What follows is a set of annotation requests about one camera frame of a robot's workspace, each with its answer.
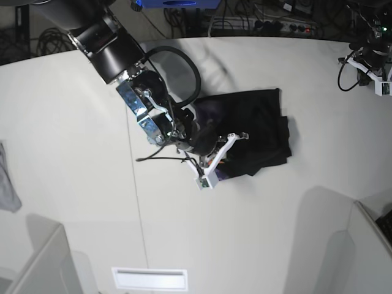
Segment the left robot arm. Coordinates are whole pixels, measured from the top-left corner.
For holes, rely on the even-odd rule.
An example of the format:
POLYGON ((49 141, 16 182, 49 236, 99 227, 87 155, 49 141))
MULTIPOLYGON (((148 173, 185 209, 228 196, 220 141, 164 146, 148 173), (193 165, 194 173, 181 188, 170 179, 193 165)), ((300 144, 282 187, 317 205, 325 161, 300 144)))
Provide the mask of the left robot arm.
POLYGON ((377 78, 381 82, 390 82, 391 1, 346 1, 345 6, 356 16, 361 32, 349 44, 351 52, 339 59, 341 68, 337 75, 338 88, 348 92, 356 86, 366 86, 377 78), (350 61, 352 66, 357 66, 357 82, 349 88, 343 88, 341 75, 350 61))

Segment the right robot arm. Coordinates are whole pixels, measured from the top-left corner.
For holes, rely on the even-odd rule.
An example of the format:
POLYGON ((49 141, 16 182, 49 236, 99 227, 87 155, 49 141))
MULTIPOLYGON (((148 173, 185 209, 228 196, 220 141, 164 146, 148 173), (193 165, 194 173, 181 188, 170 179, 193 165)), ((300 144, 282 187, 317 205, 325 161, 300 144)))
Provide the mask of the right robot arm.
POLYGON ((28 1, 64 30, 107 84, 134 113, 159 151, 174 146, 199 178, 252 176, 265 167, 286 164, 292 155, 288 118, 280 90, 230 92, 201 97, 202 77, 193 60, 172 46, 144 51, 110 11, 109 1, 28 1), (195 88, 177 102, 161 74, 145 64, 153 55, 173 53, 195 77, 195 88))

